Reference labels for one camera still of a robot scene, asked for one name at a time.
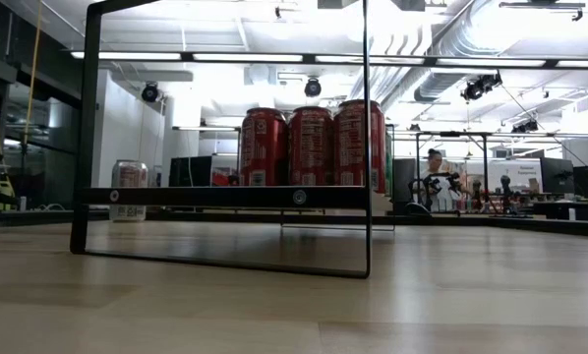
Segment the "green soda can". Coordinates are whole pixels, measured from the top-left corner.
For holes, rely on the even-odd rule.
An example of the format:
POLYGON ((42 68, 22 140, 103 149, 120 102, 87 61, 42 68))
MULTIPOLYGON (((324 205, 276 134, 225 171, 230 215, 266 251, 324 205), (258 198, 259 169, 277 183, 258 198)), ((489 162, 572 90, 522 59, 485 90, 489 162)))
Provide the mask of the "green soda can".
POLYGON ((385 128, 384 138, 384 153, 385 153, 385 195, 390 197, 392 195, 392 161, 393 161, 393 138, 391 130, 385 128))

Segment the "red box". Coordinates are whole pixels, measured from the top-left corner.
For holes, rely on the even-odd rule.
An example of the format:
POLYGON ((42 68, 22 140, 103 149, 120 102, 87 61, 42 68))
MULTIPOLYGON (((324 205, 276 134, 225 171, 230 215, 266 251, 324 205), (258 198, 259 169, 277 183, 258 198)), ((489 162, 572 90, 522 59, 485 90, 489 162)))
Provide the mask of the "red box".
POLYGON ((232 167, 213 167, 211 170, 213 187, 230 187, 239 185, 239 175, 232 167))

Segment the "dark office chair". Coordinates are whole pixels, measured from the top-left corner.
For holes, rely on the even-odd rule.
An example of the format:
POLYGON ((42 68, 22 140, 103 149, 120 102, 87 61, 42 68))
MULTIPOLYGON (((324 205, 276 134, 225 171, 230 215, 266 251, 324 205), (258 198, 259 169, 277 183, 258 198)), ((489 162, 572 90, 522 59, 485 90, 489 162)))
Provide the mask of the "dark office chair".
POLYGON ((414 158, 396 158, 393 161, 393 200, 397 204, 412 201, 410 186, 416 178, 414 158))

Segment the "linear ceiling light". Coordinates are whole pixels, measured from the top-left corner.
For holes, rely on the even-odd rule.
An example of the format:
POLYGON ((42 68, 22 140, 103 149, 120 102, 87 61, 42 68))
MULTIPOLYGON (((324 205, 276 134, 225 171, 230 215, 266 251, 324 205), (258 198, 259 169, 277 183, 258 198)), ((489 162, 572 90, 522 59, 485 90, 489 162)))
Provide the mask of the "linear ceiling light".
POLYGON ((588 70, 588 58, 444 57, 416 55, 362 54, 279 54, 253 52, 121 52, 101 51, 100 61, 301 64, 379 67, 511 69, 511 70, 588 70))

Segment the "person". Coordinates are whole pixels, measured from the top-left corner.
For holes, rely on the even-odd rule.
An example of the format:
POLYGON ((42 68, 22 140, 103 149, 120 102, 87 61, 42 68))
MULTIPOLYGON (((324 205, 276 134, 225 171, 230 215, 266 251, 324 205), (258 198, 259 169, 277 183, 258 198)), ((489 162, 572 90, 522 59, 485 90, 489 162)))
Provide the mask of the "person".
POLYGON ((428 151, 428 166, 424 172, 421 173, 421 178, 425 177, 429 173, 438 173, 438 172, 449 172, 442 169, 442 155, 438 150, 430 149, 428 151))

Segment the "silver red soda can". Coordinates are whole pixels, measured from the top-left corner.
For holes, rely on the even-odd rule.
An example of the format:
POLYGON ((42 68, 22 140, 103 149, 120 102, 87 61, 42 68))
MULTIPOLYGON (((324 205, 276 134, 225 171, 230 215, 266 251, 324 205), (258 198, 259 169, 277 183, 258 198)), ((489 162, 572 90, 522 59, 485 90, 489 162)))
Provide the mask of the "silver red soda can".
MULTIPOLYGON (((112 188, 146 188, 147 166, 138 160, 117 160, 112 169, 112 188)), ((112 221, 144 221, 145 206, 112 205, 109 217, 112 221)))

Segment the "black track spotlights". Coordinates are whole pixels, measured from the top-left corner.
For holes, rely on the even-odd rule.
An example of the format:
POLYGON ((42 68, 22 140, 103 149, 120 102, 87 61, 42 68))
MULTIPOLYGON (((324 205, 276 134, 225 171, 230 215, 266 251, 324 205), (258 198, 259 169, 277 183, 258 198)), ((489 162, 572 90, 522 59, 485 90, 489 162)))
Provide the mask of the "black track spotlights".
POLYGON ((477 80, 469 81, 460 96, 465 101, 477 100, 501 84, 502 79, 500 73, 483 75, 477 80))
POLYGON ((539 130, 539 124, 536 120, 530 119, 513 126, 511 134, 533 133, 539 130))

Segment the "yellow green jug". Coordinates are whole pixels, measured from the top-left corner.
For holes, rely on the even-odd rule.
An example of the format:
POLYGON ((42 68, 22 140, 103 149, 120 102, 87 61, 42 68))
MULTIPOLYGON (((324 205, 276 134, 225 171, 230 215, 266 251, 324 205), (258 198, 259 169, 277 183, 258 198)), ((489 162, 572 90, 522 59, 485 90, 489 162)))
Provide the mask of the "yellow green jug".
POLYGON ((0 196, 6 197, 6 202, 0 202, 0 211, 14 210, 17 208, 18 200, 8 177, 0 177, 0 196))

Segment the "wooden shelf black metal frame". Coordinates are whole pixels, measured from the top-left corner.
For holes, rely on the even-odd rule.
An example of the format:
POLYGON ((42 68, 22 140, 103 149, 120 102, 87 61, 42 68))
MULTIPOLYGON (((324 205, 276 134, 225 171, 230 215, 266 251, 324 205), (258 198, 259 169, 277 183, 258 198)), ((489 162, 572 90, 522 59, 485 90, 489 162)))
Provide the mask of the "wooden shelf black metal frame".
POLYGON ((361 187, 173 187, 173 188, 94 188, 91 185, 95 128, 96 87, 101 22, 104 15, 154 3, 158 0, 103 0, 88 6, 82 80, 82 118, 80 153, 74 187, 74 216, 70 236, 70 252, 74 255, 92 254, 87 249, 88 215, 91 205, 136 205, 146 207, 229 207, 229 208, 354 208, 365 212, 364 268, 347 270, 296 265, 262 265, 245 262, 152 257, 120 254, 120 259, 170 262, 195 266, 221 266, 265 270, 305 275, 321 275, 366 279, 372 272, 373 212, 371 183, 372 105, 370 100, 370 45, 368 34, 369 0, 363 1, 364 74, 364 161, 365 182, 361 187))

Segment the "silver ventilation duct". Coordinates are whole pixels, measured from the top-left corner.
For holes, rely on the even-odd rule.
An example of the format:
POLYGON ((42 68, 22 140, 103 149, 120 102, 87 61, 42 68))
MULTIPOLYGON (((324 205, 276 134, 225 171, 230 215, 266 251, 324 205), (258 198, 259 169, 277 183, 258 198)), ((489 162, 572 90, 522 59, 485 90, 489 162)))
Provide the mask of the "silver ventilation duct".
POLYGON ((455 86, 468 76, 458 69, 432 68, 414 90, 414 99, 418 102, 431 103, 438 100, 449 88, 455 86))

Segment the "white wall sign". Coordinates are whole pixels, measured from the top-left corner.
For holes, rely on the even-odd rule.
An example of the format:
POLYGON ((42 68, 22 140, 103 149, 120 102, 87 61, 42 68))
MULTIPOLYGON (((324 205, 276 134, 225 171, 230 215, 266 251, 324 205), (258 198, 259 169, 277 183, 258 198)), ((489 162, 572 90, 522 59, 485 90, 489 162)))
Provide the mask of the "white wall sign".
POLYGON ((512 191, 522 193, 543 191, 539 160, 507 160, 502 167, 502 175, 510 179, 509 187, 512 191))

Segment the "black aluminium table frame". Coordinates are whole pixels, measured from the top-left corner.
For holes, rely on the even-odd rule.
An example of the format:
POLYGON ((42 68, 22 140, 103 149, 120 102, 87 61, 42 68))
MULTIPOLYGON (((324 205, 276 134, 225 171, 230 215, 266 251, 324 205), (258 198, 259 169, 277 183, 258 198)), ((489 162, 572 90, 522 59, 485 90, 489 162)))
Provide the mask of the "black aluminium table frame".
MULTIPOLYGON (((73 213, 61 211, 3 211, 0 226, 28 226, 69 223, 73 213)), ((147 221, 183 222, 232 222, 232 223, 277 223, 317 225, 362 225, 359 215, 281 214, 281 213, 195 213, 195 212, 150 212, 147 221)), ((588 221, 511 217, 424 217, 424 216, 375 216, 374 225, 434 226, 434 227, 496 227, 588 237, 588 221)))

